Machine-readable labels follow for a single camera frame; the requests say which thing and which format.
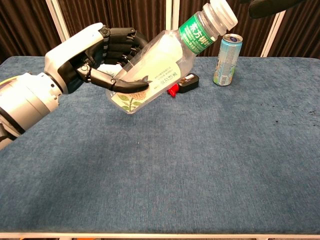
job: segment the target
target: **curtain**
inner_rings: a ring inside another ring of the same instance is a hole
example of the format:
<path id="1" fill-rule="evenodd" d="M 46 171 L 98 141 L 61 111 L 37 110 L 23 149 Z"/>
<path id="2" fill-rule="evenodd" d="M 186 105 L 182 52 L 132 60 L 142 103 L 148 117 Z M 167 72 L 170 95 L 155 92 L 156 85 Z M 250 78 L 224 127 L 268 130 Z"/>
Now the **curtain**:
<path id="1" fill-rule="evenodd" d="M 320 59 L 320 0 L 306 0 L 285 12 L 268 56 Z"/>
<path id="2" fill-rule="evenodd" d="M 60 43 L 46 1 L 0 1 L 0 63 L 17 55 L 44 56 Z"/>
<path id="3" fill-rule="evenodd" d="M 109 28 L 133 27 L 150 41 L 165 29 L 166 0 L 59 0 L 70 35 L 102 22 Z"/>
<path id="4" fill-rule="evenodd" d="M 195 12 L 202 11 L 209 0 L 180 0 L 179 26 L 187 21 Z M 251 19 L 248 13 L 249 4 L 239 4 L 239 0 L 227 0 L 232 8 L 238 24 L 227 33 L 238 34 L 243 37 L 240 56 L 260 57 L 267 40 L 274 16 Z M 222 37 L 204 50 L 199 56 L 218 56 Z"/>

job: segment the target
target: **table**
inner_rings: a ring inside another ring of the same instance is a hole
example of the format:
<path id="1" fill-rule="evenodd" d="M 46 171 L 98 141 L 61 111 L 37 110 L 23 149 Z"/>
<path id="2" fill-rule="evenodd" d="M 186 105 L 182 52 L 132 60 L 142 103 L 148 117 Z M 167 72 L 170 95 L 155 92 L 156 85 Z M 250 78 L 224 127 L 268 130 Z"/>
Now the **table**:
<path id="1" fill-rule="evenodd" d="M 60 97 L 0 152 L 0 237 L 318 238 L 320 60 L 240 57 L 226 87 L 216 61 L 133 115 L 91 84 Z M 11 57 L 0 80 L 43 67 Z"/>

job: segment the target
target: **robotic arm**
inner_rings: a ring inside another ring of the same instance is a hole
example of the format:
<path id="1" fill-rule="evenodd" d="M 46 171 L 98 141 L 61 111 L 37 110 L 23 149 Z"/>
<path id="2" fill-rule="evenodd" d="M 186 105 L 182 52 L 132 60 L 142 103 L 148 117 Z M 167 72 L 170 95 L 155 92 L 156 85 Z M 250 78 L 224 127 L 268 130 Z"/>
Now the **robotic arm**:
<path id="1" fill-rule="evenodd" d="M 54 111 L 59 96 L 84 82 L 121 93 L 145 90 L 142 80 L 126 82 L 97 70 L 100 64 L 124 66 L 148 42 L 133 28 L 90 25 L 47 52 L 44 72 L 0 82 L 0 150 Z"/>

